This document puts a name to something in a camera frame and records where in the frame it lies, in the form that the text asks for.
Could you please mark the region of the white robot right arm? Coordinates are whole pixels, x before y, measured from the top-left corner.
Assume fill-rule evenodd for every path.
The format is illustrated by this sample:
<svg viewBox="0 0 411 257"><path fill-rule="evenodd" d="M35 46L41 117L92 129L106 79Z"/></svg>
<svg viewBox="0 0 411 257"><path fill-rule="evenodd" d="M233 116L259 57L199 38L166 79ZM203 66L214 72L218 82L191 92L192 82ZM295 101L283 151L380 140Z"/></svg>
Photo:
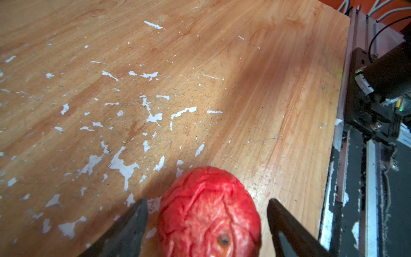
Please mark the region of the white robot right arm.
<svg viewBox="0 0 411 257"><path fill-rule="evenodd" d="M411 92L411 26L401 30L404 42L363 68L355 81L366 94L396 99Z"/></svg>

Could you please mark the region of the netted apple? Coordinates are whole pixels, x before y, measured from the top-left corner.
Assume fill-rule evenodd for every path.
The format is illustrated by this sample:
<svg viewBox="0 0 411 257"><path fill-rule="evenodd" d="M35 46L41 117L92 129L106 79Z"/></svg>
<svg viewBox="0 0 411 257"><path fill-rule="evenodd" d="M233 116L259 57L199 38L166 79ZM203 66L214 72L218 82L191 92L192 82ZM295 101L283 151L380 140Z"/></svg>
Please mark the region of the netted apple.
<svg viewBox="0 0 411 257"><path fill-rule="evenodd" d="M257 257L261 218L253 198L230 172L184 172L161 199L158 236L165 257Z"/></svg>

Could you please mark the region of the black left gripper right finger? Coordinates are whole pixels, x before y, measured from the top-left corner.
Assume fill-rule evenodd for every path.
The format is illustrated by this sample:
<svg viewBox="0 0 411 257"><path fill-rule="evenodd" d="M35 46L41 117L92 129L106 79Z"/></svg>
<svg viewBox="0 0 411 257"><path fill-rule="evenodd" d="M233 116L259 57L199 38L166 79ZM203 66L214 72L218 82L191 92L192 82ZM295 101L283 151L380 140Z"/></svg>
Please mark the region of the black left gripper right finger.
<svg viewBox="0 0 411 257"><path fill-rule="evenodd" d="M269 200L267 219L277 257L333 256L277 199Z"/></svg>

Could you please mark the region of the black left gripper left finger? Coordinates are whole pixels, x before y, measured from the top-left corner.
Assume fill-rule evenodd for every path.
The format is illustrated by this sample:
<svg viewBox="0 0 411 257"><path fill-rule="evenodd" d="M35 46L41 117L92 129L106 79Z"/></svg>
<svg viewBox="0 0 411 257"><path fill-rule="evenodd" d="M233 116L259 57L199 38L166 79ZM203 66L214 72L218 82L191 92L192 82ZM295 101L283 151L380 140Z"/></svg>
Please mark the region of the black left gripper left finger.
<svg viewBox="0 0 411 257"><path fill-rule="evenodd" d="M147 199L134 203L81 257L138 257L148 221Z"/></svg>

